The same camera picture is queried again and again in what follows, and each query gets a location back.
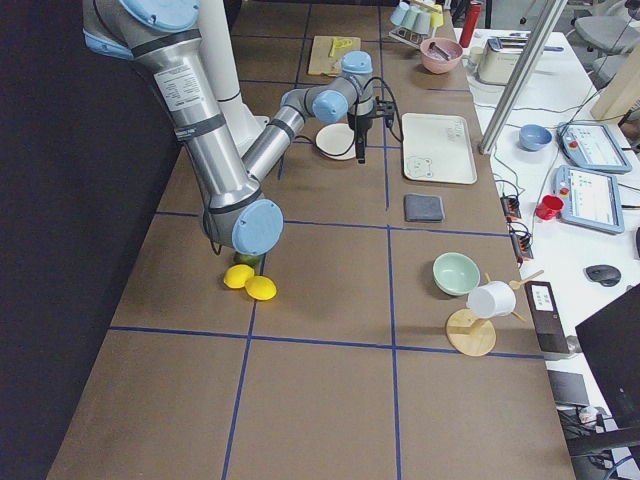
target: white table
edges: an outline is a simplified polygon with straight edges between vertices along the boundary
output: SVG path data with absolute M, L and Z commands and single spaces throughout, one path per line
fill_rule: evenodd
M 478 29 L 471 45 L 484 47 L 489 36 L 508 35 L 510 31 Z M 522 107 L 546 108 L 562 111 L 577 107 L 595 93 L 588 75 L 582 68 L 564 35 L 551 34 L 549 46 L 564 47 L 562 52 L 544 52 L 527 86 L 517 99 L 508 124 L 522 126 L 537 123 L 545 127 L 555 127 L 572 118 L 576 109 L 565 113 L 540 110 L 517 110 Z M 494 108 L 504 87 L 485 85 L 471 74 L 468 75 L 471 92 L 476 104 L 480 126 L 486 129 Z M 576 120 L 592 120 L 593 98 L 576 116 Z M 623 147 L 629 144 L 615 123 L 609 124 Z M 620 183 L 640 187 L 640 161 L 632 152 L 625 152 L 633 166 L 630 173 L 619 175 Z M 640 283 L 640 259 L 635 248 L 635 232 L 640 227 L 640 211 L 624 210 L 626 231 L 620 235 L 609 235 L 587 228 L 562 223 L 559 220 L 541 221 L 533 211 L 542 195 L 552 192 L 552 182 L 558 166 L 568 164 L 564 155 L 558 152 L 557 142 L 538 152 L 527 152 L 518 146 L 518 128 L 505 126 L 491 156 L 491 165 L 496 178 L 515 183 L 512 171 L 497 159 L 507 164 L 517 173 L 519 186 L 525 189 L 520 195 L 520 210 L 523 223 L 533 230 L 532 250 L 534 259 L 524 262 L 520 273 L 524 278 L 537 270 L 544 270 L 539 280 L 552 284 L 558 311 L 566 335 L 575 335 L 575 327 L 591 314 L 622 295 L 629 285 Z M 498 183 L 499 191 L 512 194 L 513 189 Z M 623 204 L 640 204 L 640 193 L 620 188 Z M 595 264 L 610 264 L 622 272 L 622 280 L 615 287 L 602 287 L 587 279 L 584 268 Z M 594 406 L 609 410 L 583 355 L 547 362 L 549 370 L 580 373 L 583 375 L 589 401 Z

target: red bottle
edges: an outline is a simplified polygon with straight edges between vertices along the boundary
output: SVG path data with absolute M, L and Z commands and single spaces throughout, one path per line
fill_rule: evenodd
M 480 18 L 480 12 L 482 11 L 482 2 L 472 0 L 469 2 L 469 11 L 464 21 L 464 27 L 462 27 L 462 35 L 460 35 L 460 45 L 462 48 L 467 48 L 471 42 L 471 36 L 476 29 L 478 18 Z

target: black wall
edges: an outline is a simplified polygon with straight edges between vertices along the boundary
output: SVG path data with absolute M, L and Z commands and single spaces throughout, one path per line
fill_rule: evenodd
M 0 15 L 0 479 L 55 458 L 178 153 L 80 1 Z

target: white tray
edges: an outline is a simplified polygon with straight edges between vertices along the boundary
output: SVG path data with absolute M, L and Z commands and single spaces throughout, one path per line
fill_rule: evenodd
M 471 184 L 478 179 L 463 117 L 405 113 L 402 133 L 404 174 L 410 180 Z

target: blue tape grid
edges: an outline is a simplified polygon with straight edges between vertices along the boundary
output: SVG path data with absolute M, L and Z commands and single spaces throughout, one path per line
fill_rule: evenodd
M 309 4 L 307 11 L 307 18 L 304 29 L 303 38 L 299 37 L 274 37 L 274 36 L 265 36 L 265 35 L 242 35 L 242 37 L 251 37 L 251 38 L 269 38 L 269 39 L 295 39 L 302 40 L 302 46 L 300 48 L 300 56 L 298 59 L 298 70 L 296 72 L 296 79 L 294 82 L 277 82 L 277 81 L 268 81 L 268 80 L 241 80 L 241 83 L 253 83 L 253 84 L 280 84 L 280 85 L 291 85 L 293 88 L 298 88 L 302 86 L 299 82 L 300 69 L 302 67 L 304 61 L 304 47 L 306 42 L 311 41 L 312 39 L 308 38 L 308 28 L 309 22 L 311 19 L 311 12 L 313 9 L 313 4 Z M 382 8 L 380 6 L 377 7 L 378 10 L 378 33 L 379 38 L 376 41 L 363 41 L 363 43 L 377 43 L 380 51 L 380 67 L 381 74 L 380 76 L 384 78 L 384 64 L 383 64 L 383 55 L 382 49 L 383 44 L 385 43 L 385 36 L 382 29 Z M 385 97 L 384 89 L 381 89 L 382 98 Z M 431 89 L 438 91 L 466 91 L 466 90 L 457 90 L 457 89 Z M 296 140 L 294 143 L 309 143 L 306 140 Z M 388 171 L 388 157 L 387 150 L 388 149 L 400 149 L 399 146 L 387 146 L 387 131 L 386 128 L 383 127 L 383 145 L 367 145 L 367 148 L 382 148 L 383 149 L 383 158 L 384 158 L 384 176 L 385 176 L 385 208 L 388 210 L 390 207 L 390 193 L 389 193 L 389 171 Z M 281 179 L 284 173 L 284 161 L 281 160 L 278 167 L 278 179 Z M 181 213 L 181 212 L 167 212 L 167 211 L 158 211 L 156 212 L 158 215 L 168 215 L 168 216 L 178 216 L 178 217 L 194 217 L 198 218 L 198 214 L 192 213 Z M 430 229 L 430 228 L 419 228 L 419 227 L 394 227 L 390 225 L 365 225 L 365 224 L 346 224 L 346 223 L 323 223 L 323 222 L 311 222 L 304 220 L 285 220 L 287 224 L 293 225 L 314 225 L 314 226 L 329 226 L 329 227 L 338 227 L 338 228 L 356 228 L 356 229 L 375 229 L 375 230 L 385 230 L 387 235 L 387 262 L 388 262 L 388 282 L 389 282 L 389 319 L 390 319 L 390 329 L 391 329 L 391 343 L 390 344 L 375 344 L 375 343 L 362 343 L 362 342 L 346 342 L 346 341 L 334 341 L 334 340 L 320 340 L 320 339 L 306 339 L 306 338 L 292 338 L 292 337 L 273 337 L 273 336 L 265 336 L 265 335 L 254 335 L 253 329 L 256 320 L 256 306 L 257 302 L 254 302 L 252 311 L 251 311 L 251 321 L 249 323 L 249 329 L 246 335 L 243 334 L 232 334 L 232 333 L 221 333 L 221 332 L 207 332 L 207 331 L 193 331 L 193 330 L 178 330 L 178 329 L 163 329 L 163 328 L 148 328 L 148 327 L 127 327 L 127 326 L 112 326 L 110 330 L 113 331 L 127 331 L 127 332 L 138 332 L 138 333 L 150 333 L 150 334 L 165 334 L 165 335 L 188 335 L 188 336 L 204 336 L 204 337 L 217 337 L 217 338 L 233 338 L 245 340 L 245 349 L 244 355 L 242 359 L 242 367 L 240 371 L 240 379 L 238 382 L 238 387 L 236 390 L 236 398 L 233 408 L 233 416 L 231 420 L 231 426 L 229 429 L 229 436 L 227 440 L 227 448 L 224 459 L 224 467 L 221 476 L 221 480 L 226 480 L 229 473 L 229 465 L 231 462 L 231 454 L 233 450 L 233 441 L 235 435 L 235 429 L 237 424 L 237 419 L 240 411 L 240 403 L 242 399 L 242 390 L 244 387 L 244 379 L 247 371 L 247 365 L 249 362 L 249 354 L 251 350 L 251 344 L 253 341 L 262 341 L 262 342 L 281 342 L 281 343 L 296 343 L 296 344 L 309 344 L 309 345 L 329 345 L 336 347 L 345 347 L 345 348 L 369 348 L 369 349 L 381 349 L 388 350 L 391 352 L 391 361 L 392 361 L 392 377 L 393 377 L 393 404 L 394 404 L 394 425 L 395 425 L 395 447 L 396 447 L 396 478 L 397 480 L 402 480 L 402 454 L 401 454 L 401 436 L 400 436 L 400 403 L 399 403 L 399 389 L 398 389 L 398 359 L 397 353 L 399 351 L 408 351 L 408 352 L 422 352 L 422 353 L 437 353 L 437 354 L 452 354 L 452 355 L 460 355 L 460 353 L 455 349 L 447 349 L 447 348 L 430 348 L 430 347 L 416 347 L 416 346 L 404 346 L 398 345 L 396 341 L 396 323 L 395 323 L 395 300 L 394 300 L 394 277 L 393 277 L 393 260 L 392 260 L 392 232 L 394 231 L 424 231 L 430 233 L 441 233 L 441 234 L 455 234 L 455 235 L 480 235 L 480 236 L 489 236 L 489 237 L 508 237 L 507 234 L 499 234 L 499 233 L 489 233 L 489 232 L 470 232 L 470 231 L 458 231 L 458 230 L 442 230 L 442 229 Z M 264 267 L 266 264 L 266 256 L 261 265 L 260 273 L 262 274 L 264 271 Z M 514 359 L 534 359 L 534 360 L 544 360 L 542 355 L 529 355 L 529 354 L 518 354 L 518 353 L 508 353 L 508 352 L 490 352 L 488 356 L 493 357 L 502 357 L 502 358 L 514 358 Z

